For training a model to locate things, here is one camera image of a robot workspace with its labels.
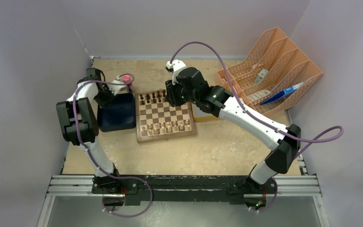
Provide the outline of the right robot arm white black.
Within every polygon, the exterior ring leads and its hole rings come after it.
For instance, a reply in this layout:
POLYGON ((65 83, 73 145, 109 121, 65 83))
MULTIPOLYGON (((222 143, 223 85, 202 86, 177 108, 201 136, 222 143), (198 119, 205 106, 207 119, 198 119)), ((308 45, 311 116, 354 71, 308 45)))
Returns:
POLYGON ((301 145, 289 137, 301 134, 298 126, 292 124, 288 127, 246 105, 239 105, 237 96, 222 86, 209 86, 201 72, 194 67, 167 66, 166 70, 173 74, 173 78, 165 83, 165 98, 172 107, 191 103, 207 114, 238 125, 270 149, 270 153, 254 166, 246 180, 251 192, 259 192, 276 174, 288 172, 301 145))

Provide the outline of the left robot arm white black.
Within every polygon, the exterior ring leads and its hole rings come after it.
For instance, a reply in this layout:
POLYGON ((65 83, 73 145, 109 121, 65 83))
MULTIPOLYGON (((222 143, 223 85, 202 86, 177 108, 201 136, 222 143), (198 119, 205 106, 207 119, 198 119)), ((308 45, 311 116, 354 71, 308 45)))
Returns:
POLYGON ((107 107, 114 99, 114 94, 104 84, 104 74, 96 68, 86 70, 86 77, 78 81, 73 95, 56 104, 60 129, 64 139, 79 147, 88 157, 95 169, 94 187, 117 193, 121 190, 122 180, 114 163, 105 154, 99 139, 99 127, 91 106, 96 101, 101 107, 107 107))

